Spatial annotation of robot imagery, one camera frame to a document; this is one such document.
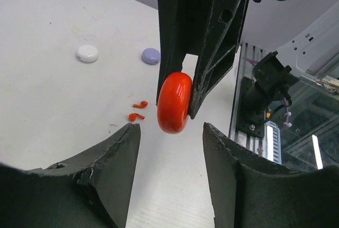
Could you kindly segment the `purple earbud charging case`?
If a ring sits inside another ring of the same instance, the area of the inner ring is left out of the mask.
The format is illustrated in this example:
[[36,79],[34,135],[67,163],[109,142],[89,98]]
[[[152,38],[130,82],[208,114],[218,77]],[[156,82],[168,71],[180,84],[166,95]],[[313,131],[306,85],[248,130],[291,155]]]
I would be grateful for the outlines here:
[[154,48],[146,48],[141,54],[141,59],[146,64],[156,65],[160,62],[160,52]]

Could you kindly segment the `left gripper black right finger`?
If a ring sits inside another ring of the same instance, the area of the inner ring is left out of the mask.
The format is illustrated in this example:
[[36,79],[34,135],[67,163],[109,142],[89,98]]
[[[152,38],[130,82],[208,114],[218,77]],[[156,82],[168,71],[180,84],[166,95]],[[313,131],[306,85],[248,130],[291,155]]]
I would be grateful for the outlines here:
[[338,227],[338,166],[303,172],[203,125],[215,227]]

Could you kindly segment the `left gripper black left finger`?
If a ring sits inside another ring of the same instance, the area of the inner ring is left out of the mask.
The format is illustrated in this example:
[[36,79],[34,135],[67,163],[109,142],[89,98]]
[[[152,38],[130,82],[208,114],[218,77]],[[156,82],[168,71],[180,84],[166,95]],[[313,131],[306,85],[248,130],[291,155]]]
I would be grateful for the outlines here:
[[140,126],[46,169],[1,164],[1,227],[125,227]]

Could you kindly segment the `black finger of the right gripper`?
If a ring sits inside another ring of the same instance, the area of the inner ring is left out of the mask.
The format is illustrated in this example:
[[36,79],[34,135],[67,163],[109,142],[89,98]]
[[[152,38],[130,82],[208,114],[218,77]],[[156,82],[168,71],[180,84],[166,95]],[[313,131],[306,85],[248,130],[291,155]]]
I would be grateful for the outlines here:
[[187,54],[201,54],[213,0],[157,0],[160,37],[158,87],[180,72]]
[[[207,94],[227,74],[235,57],[248,0],[210,0],[203,43],[195,67],[189,115],[194,119]],[[213,71],[223,67],[220,73]]]

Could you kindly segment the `red earbud charging case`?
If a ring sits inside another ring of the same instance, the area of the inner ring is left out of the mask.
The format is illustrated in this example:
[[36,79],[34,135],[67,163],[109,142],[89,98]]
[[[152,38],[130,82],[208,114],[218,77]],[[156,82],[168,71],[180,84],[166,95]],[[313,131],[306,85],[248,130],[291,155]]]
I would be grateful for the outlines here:
[[170,74],[161,87],[157,102],[157,121],[162,131],[178,134],[186,126],[192,80],[182,72]]

